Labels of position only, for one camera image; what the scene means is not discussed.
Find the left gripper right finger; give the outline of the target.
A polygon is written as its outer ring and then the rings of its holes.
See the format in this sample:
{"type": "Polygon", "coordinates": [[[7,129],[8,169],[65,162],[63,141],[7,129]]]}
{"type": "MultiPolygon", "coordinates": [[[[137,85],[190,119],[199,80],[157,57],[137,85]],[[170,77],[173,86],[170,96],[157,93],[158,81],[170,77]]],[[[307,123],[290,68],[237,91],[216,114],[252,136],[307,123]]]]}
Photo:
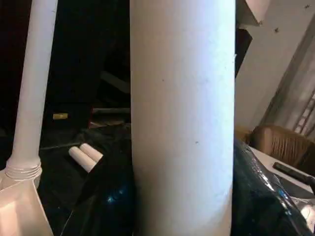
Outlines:
{"type": "Polygon", "coordinates": [[[234,141],[232,236],[312,236],[280,181],[243,142],[234,141]]]}

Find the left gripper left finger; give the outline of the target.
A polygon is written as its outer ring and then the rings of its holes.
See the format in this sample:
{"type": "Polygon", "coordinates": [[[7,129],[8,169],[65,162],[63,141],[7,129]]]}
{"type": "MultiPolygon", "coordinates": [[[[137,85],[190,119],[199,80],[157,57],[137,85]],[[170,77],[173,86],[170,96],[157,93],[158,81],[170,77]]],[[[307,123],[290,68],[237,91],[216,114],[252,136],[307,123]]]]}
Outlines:
{"type": "Polygon", "coordinates": [[[131,157],[104,155],[87,176],[62,230],[63,236],[130,236],[134,230],[135,185],[131,157]]]}

